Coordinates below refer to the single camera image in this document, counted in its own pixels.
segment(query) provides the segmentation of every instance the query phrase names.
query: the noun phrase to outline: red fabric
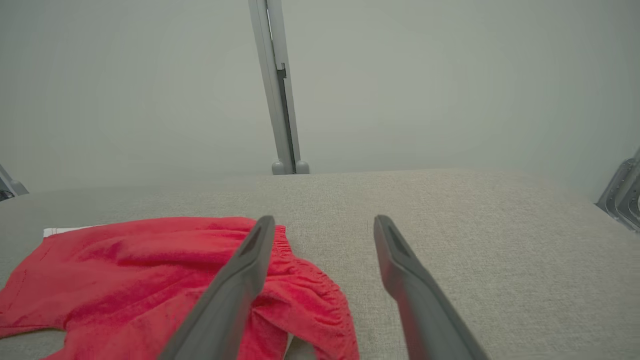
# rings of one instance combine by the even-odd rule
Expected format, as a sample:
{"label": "red fabric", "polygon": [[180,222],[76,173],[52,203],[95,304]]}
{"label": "red fabric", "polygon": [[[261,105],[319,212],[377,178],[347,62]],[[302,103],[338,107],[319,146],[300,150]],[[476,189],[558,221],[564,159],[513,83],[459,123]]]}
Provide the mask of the red fabric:
{"label": "red fabric", "polygon": [[[0,338],[55,328],[67,337],[50,360],[155,359],[254,224],[160,218],[49,236],[0,291]],[[345,296],[277,226],[238,359],[281,359],[288,332],[318,359],[358,358]]]}

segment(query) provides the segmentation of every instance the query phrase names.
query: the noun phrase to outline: white backdrop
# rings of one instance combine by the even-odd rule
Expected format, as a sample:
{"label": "white backdrop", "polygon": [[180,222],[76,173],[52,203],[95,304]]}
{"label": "white backdrop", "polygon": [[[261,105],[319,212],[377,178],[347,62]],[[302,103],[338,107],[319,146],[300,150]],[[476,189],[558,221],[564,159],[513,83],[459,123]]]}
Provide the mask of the white backdrop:
{"label": "white backdrop", "polygon": [[0,0],[0,163],[31,192],[270,174],[246,1]]}
{"label": "white backdrop", "polygon": [[596,201],[640,146],[640,2],[283,0],[312,173],[524,170]]}

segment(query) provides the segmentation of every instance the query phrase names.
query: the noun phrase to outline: textured tabletop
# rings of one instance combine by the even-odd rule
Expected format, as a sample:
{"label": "textured tabletop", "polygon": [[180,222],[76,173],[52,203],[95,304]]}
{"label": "textured tabletop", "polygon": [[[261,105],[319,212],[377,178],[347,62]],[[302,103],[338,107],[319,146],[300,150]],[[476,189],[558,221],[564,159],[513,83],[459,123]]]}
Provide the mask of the textured tabletop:
{"label": "textured tabletop", "polygon": [[[294,253],[346,294],[362,359],[407,358],[384,291],[373,218],[390,216],[493,359],[637,359],[637,235],[586,199],[521,174],[422,170],[270,176],[33,193],[0,202],[0,284],[46,227],[141,218],[273,215]],[[39,358],[63,332],[0,340]]]}

